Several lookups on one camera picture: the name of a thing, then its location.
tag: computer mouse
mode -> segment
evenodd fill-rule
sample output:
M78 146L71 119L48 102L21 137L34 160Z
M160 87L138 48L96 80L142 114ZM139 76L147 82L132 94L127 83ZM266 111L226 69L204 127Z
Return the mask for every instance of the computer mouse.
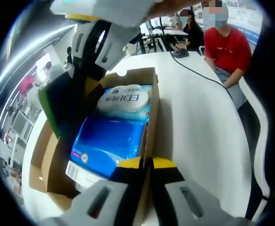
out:
M189 52L184 48L181 48L181 49L173 52L172 54L175 58L183 58L183 57L189 56Z

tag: red shirt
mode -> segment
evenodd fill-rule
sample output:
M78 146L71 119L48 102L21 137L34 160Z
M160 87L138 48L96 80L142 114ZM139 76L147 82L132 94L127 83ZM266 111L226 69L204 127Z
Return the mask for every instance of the red shirt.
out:
M246 71L251 60L251 50L246 36L231 27L227 37L215 27L204 33L205 55L214 59L217 67L233 73L237 68Z

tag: black cable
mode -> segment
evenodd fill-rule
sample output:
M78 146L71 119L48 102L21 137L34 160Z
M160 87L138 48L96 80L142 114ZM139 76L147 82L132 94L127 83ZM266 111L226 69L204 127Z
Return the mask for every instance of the black cable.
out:
M161 17L159 18L159 21L160 21L160 26L162 26ZM163 36L163 38L164 38L164 40L165 40L165 43L166 43L165 32L164 32L164 30L161 30L161 31L162 31L162 36ZM176 61L176 62L177 62L179 65L181 65L182 67L184 67L184 68L186 68L186 69L192 71L193 73L196 73L197 75L201 76L202 78L205 78L205 79L207 79L207 80L209 80L209 81L212 81L212 82L218 84L219 86L221 86L222 88L224 88L224 89L226 90L226 92L228 93L228 95L230 96L231 100L233 101L232 96L231 96L231 94L229 93L228 89L226 89L222 83L218 83L217 81L212 80L212 79L210 79L210 78L207 78L207 77L201 75L200 73L195 72L194 70L192 70L192 69L186 67L185 65L183 65L183 64L180 63L180 62L178 62L178 61L174 58L174 56L173 56L173 54L172 54L172 52L171 52L171 49L169 49L169 52L170 52L170 54L171 54L173 60Z
M131 54L131 55L132 55L132 56L135 55L139 50L142 49L142 47L144 47L145 45L149 44L150 42L151 42L151 40L148 41L146 44L142 45L135 53L133 53L133 54Z

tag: jeans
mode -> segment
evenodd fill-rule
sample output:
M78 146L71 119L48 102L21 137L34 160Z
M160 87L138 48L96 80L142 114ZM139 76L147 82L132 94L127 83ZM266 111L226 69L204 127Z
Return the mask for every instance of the jeans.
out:
M223 69L218 68L218 67L216 67L216 74L222 83L224 83L231 76L230 73L228 73L227 71L224 71ZM232 97L232 100L236 106L236 109L238 109L240 106L242 106L242 104L246 100L239 84L229 87L229 88L227 88L227 90Z

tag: desk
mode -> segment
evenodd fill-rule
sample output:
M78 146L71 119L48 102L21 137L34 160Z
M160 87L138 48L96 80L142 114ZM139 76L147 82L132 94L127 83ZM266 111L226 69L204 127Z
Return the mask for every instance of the desk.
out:
M178 60L221 83L199 54L189 54ZM250 155L242 123L227 92L178 65L168 52L123 59L111 72L125 75L127 69L141 67L155 67L158 75L161 100L156 156L172 159L185 178L193 178L217 196L225 211L244 216L251 190ZM31 132L23 163L24 203L35 220L62 214L46 194L28 184L33 148L45 120L42 112ZM143 225L158 225L153 208Z

